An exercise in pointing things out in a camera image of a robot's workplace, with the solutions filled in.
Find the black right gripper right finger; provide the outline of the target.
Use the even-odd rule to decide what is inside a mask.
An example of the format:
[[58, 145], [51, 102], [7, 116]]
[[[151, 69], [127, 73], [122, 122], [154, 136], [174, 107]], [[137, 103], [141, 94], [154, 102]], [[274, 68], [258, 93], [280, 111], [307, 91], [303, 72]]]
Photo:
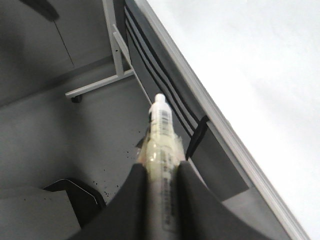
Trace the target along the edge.
[[189, 162], [177, 170], [184, 240], [278, 240], [280, 224], [255, 189], [219, 201]]

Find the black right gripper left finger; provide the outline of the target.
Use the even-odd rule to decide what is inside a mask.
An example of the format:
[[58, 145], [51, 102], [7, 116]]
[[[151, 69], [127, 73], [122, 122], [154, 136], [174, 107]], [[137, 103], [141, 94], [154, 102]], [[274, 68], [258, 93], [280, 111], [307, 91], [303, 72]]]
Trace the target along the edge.
[[147, 170], [135, 163], [118, 193], [71, 240], [142, 240], [144, 238]]

